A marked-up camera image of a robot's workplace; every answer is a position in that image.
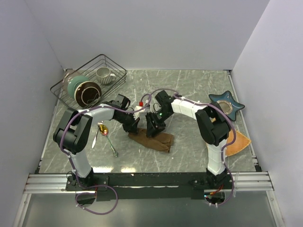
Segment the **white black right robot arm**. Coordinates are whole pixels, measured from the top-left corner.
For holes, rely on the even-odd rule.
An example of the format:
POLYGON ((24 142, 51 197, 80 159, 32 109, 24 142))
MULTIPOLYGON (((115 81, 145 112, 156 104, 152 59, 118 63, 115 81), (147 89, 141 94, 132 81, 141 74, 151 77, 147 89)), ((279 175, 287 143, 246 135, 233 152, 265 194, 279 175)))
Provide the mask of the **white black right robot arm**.
POLYGON ((225 151, 232 129, 231 122, 220 106, 214 102, 200 105, 180 95, 169 96, 165 90, 160 91, 155 98, 160 110, 147 113, 146 136, 151 138, 162 132, 166 127, 165 121, 173 114, 183 114, 196 120, 208 149, 207 183, 214 189, 220 187, 227 176, 225 151))

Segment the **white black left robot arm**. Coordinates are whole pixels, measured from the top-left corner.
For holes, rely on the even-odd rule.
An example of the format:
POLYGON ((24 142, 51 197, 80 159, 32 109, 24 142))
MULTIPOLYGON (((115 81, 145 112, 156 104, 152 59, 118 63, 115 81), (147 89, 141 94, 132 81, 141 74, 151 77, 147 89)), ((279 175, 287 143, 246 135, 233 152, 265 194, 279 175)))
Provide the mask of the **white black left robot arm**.
POLYGON ((89 109, 69 108, 63 114, 53 134, 53 140, 67 156, 72 166, 72 175, 81 189, 89 190, 94 184, 94 172, 84 150, 91 127, 104 121, 115 120, 122 124, 125 132, 138 132, 140 118, 135 116, 134 111, 127 110, 129 103, 127 97, 118 95, 116 100, 89 109))

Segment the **brown cloth napkin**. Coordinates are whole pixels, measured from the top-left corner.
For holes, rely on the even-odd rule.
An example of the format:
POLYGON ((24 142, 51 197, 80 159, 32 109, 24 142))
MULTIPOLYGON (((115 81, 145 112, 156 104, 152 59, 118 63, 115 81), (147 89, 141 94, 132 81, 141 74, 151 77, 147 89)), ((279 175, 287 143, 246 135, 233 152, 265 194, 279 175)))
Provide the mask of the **brown cloth napkin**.
POLYGON ((138 129, 138 133, 128 133, 128 137, 135 142, 159 152, 169 153, 170 148, 174 142, 174 135, 161 132, 155 137, 147 137, 147 130, 143 128, 138 129))

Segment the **iridescent spoon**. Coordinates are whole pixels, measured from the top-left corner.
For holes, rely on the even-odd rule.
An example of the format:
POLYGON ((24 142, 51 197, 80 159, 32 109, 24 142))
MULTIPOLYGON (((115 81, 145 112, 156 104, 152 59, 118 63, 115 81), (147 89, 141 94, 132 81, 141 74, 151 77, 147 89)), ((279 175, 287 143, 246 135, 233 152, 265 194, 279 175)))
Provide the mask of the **iridescent spoon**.
POLYGON ((113 152, 113 156, 118 157, 118 152, 116 151, 116 149, 114 148, 114 146, 112 145, 112 142, 110 141, 110 139, 108 137, 108 134, 109 134, 108 127, 103 122, 98 123, 98 127, 99 127, 100 134, 108 140, 111 150, 113 152))

